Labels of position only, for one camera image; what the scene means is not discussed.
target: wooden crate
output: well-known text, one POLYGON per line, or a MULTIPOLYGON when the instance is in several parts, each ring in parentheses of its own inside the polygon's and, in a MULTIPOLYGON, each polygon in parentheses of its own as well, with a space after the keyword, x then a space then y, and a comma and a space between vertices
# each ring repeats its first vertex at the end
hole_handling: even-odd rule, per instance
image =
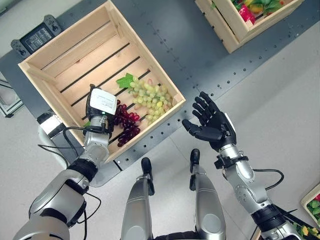
MULTIPOLYGON (((88 121, 85 115, 90 84, 116 95, 128 106, 132 95, 116 83, 126 73, 167 87, 173 97, 173 107, 150 126, 144 119, 139 126, 141 132, 123 147, 117 146, 117 136, 122 129, 115 126, 108 147, 108 162, 172 116, 186 101, 111 1, 63 31, 19 66, 67 127, 83 127, 88 121)), ((128 112, 137 112, 143 117, 147 110, 146 107, 139 110, 132 107, 128 112)), ((71 132, 84 143, 82 131, 71 132)))
POLYGON ((316 224, 320 227, 320 224, 318 224, 317 219, 313 214, 309 211, 307 208, 308 203, 310 203, 315 197, 320 194, 320 183, 315 186, 307 195, 305 195, 302 200, 300 201, 301 205, 304 207, 304 209, 307 211, 307 213, 311 216, 311 218, 316 222, 316 224))
POLYGON ((290 15, 304 0, 283 0, 284 6, 273 14, 259 18, 255 24, 245 22, 231 0, 195 0, 205 18, 229 53, 290 15))

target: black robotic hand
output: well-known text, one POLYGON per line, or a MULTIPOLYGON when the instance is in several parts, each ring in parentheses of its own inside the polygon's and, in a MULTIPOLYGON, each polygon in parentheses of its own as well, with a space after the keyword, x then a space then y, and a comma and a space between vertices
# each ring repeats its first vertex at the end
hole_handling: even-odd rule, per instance
POLYGON ((236 132, 226 115, 219 110, 217 105, 205 92, 200 92, 200 97, 195 97, 193 107, 195 115, 202 126, 192 124, 189 120, 182 121, 185 129, 194 137, 210 143, 210 146, 219 151, 225 145, 237 144, 236 132))

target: white label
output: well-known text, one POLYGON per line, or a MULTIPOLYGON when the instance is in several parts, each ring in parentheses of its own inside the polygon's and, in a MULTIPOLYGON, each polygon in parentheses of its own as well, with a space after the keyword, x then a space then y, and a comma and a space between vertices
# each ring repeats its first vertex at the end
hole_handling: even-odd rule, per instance
POLYGON ((90 106, 114 115, 117 109, 117 98, 109 92, 95 88, 91 93, 90 106))

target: vegetables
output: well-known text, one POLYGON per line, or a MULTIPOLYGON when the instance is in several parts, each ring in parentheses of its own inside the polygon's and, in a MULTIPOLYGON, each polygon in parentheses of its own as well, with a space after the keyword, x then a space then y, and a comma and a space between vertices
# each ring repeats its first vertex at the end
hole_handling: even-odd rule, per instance
POLYGON ((307 226, 300 226, 296 222, 293 223, 293 228, 299 233, 299 235, 304 239, 304 237, 315 236, 320 239, 319 231, 316 228, 310 228, 307 226))
POLYGON ((306 205, 306 207, 316 219, 317 224, 320 226, 320 201, 318 200, 320 198, 319 196, 320 193, 312 201, 310 201, 306 205))
POLYGON ((245 22, 256 22, 256 17, 269 16, 284 5, 282 0, 231 0, 245 22))

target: gray metal platform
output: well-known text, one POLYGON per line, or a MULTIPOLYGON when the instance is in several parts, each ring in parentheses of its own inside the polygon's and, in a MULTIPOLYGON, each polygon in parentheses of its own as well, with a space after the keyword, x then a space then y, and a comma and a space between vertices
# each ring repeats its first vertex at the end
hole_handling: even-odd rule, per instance
MULTIPOLYGON (((103 2, 83 0, 57 20, 66 29, 103 2)), ((120 170, 178 129, 182 119, 190 119, 193 99, 200 91, 219 98, 320 19, 319 0, 305 0, 290 16, 228 54, 193 0, 113 2, 187 99, 182 110, 119 156, 116 164, 110 164, 112 169, 120 170)), ((19 62, 21 59, 11 51, 0 59, 0 71, 37 118, 49 106, 21 72, 19 62)), ((53 141, 57 146, 66 145, 62 137, 53 141)), ((63 154, 73 158, 71 150, 63 154)))

